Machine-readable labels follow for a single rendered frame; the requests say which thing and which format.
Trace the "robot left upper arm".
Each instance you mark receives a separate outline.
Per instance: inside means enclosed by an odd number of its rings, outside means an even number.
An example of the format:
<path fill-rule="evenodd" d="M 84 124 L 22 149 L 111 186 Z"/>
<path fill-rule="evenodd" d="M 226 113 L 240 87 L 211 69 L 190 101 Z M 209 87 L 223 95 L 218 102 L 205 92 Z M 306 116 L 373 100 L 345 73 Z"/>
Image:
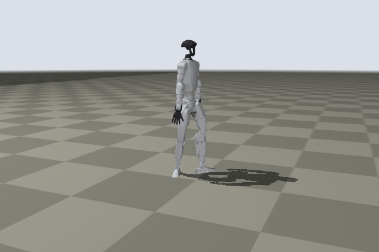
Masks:
<path fill-rule="evenodd" d="M 199 77 L 199 67 L 200 67 L 200 64 L 199 64 L 199 62 L 197 62 L 198 63 L 198 77 Z M 197 84 L 197 87 L 199 87 L 199 86 L 201 86 L 201 84 L 202 84 L 202 81 L 200 80 L 200 79 L 198 79 L 198 84 Z"/>

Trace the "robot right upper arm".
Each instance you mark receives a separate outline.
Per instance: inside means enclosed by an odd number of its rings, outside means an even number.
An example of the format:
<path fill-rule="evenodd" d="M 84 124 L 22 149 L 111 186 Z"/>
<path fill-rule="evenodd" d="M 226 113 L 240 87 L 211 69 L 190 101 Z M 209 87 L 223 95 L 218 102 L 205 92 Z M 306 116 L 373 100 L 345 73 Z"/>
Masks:
<path fill-rule="evenodd" d="M 187 70 L 187 62 L 180 62 L 177 65 L 178 69 L 178 74 L 177 74 L 177 84 L 181 83 L 182 84 L 182 91 L 185 90 L 186 86 L 183 84 L 183 79 L 185 76 L 185 71 Z"/>

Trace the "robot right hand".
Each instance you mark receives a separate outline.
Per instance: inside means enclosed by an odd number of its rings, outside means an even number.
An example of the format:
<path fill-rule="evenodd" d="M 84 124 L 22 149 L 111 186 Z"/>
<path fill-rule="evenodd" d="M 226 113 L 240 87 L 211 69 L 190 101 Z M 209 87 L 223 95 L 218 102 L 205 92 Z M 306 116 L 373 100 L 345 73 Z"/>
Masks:
<path fill-rule="evenodd" d="M 182 106 L 181 106 L 181 110 L 182 110 Z M 174 124 L 175 124 L 175 121 L 176 121 L 176 124 L 178 125 L 178 120 L 179 120 L 179 124 L 180 124 L 180 119 L 182 119 L 182 121 L 184 121 L 184 119 L 183 119 L 183 117 L 182 117 L 182 115 L 181 115 L 181 110 L 177 110 L 176 109 L 176 105 L 175 105 L 175 113 L 174 113 L 174 115 L 173 115 L 173 119 L 172 119 L 172 122 L 174 121 Z M 175 118 L 175 120 L 174 120 L 174 118 Z"/>

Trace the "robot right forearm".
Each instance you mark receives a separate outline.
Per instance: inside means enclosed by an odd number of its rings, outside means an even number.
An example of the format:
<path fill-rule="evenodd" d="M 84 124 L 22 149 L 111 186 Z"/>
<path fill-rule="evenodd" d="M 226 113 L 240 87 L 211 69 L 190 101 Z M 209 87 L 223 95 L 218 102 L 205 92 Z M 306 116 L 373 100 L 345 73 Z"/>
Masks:
<path fill-rule="evenodd" d="M 182 99 L 183 99 L 183 91 L 182 91 L 182 84 L 179 83 L 177 84 L 176 86 L 176 109 L 177 110 L 181 110 L 181 105 L 183 103 Z"/>

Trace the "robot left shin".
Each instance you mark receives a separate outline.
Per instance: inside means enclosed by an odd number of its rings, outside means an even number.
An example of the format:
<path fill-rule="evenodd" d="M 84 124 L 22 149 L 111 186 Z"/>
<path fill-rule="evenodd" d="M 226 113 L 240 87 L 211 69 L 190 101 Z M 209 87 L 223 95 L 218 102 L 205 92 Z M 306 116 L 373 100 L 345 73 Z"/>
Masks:
<path fill-rule="evenodd" d="M 200 168 L 201 167 L 205 168 L 204 167 L 204 163 L 205 163 L 205 151 L 206 151 L 206 141 L 205 141 L 205 138 L 204 138 L 204 141 L 202 141 L 200 143 L 195 141 L 195 146 L 196 146 L 196 151 L 197 151 L 197 155 L 198 155 L 198 159 L 199 159 Z"/>

